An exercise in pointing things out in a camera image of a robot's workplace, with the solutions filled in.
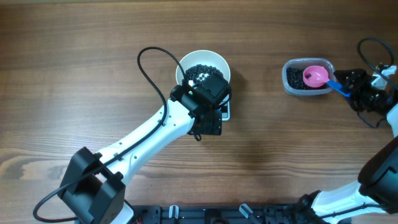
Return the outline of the pink scoop blue handle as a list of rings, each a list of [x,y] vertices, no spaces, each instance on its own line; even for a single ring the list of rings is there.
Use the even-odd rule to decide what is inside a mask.
[[[351,96],[351,93],[343,90],[343,86],[340,83],[330,80],[327,70],[321,66],[313,65],[307,67],[303,71],[303,81],[307,86],[312,88],[318,88],[327,84],[344,97]]]

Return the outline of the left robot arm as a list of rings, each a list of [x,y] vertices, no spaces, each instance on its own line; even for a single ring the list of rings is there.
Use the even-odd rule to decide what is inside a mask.
[[[119,142],[96,153],[86,147],[74,153],[58,197],[81,223],[127,223],[133,211],[125,191],[139,169],[181,136],[201,141],[203,135],[221,135],[219,107],[230,95],[229,81],[219,75],[177,85],[155,115]]]

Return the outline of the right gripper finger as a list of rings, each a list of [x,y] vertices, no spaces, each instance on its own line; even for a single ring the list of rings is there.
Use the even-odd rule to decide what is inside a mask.
[[[358,89],[367,81],[367,73],[361,68],[336,70],[334,76],[344,89]]]
[[[350,95],[349,97],[345,97],[345,100],[347,101],[347,103],[349,104],[349,106],[351,107],[351,109],[353,111],[360,111],[361,110],[360,103],[358,102],[358,100],[356,99],[356,97],[354,95]]]

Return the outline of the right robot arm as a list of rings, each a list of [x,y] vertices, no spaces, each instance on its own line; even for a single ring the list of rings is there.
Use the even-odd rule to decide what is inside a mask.
[[[355,112],[381,115],[397,135],[396,89],[378,89],[363,69],[337,70],[334,76]],[[292,219],[295,223],[339,223],[365,213],[397,213],[397,138],[364,165],[356,181],[335,190],[304,195]]]

